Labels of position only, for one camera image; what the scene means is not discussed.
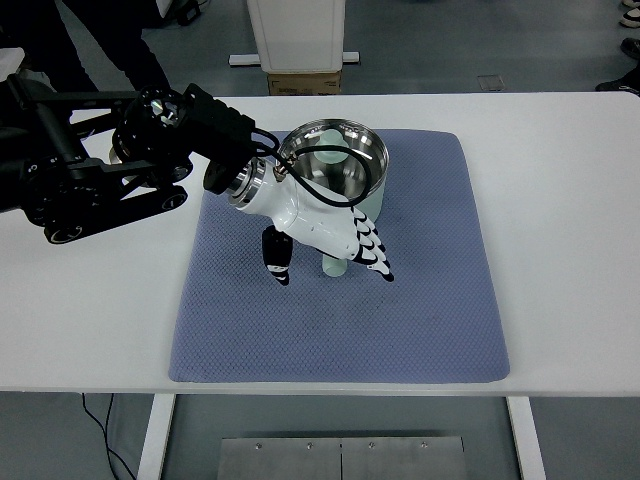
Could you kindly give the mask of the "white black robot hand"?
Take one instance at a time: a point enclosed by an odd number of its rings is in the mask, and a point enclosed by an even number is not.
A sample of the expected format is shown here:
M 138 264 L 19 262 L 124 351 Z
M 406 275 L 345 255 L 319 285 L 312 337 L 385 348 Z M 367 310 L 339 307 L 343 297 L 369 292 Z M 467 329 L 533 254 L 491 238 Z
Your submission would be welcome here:
M 253 159 L 227 193 L 239 211 L 272 221 L 262 234 L 263 263 L 281 285 L 289 284 L 295 242 L 394 280 L 374 222 L 356 207 L 342 205 L 344 196 L 292 174 L 278 179 L 275 166 L 261 159 Z M 329 205 L 329 200 L 341 205 Z

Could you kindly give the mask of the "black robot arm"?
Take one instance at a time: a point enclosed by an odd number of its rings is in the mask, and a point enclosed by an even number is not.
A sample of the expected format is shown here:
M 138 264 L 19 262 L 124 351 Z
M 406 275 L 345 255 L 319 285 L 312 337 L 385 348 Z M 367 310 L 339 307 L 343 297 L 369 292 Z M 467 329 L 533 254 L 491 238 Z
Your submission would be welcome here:
M 231 186 L 257 155 L 253 119 L 191 84 L 139 92 L 56 93 L 10 75 L 1 83 L 1 210 L 22 211 L 64 244 L 181 206 L 189 157 L 203 184 Z

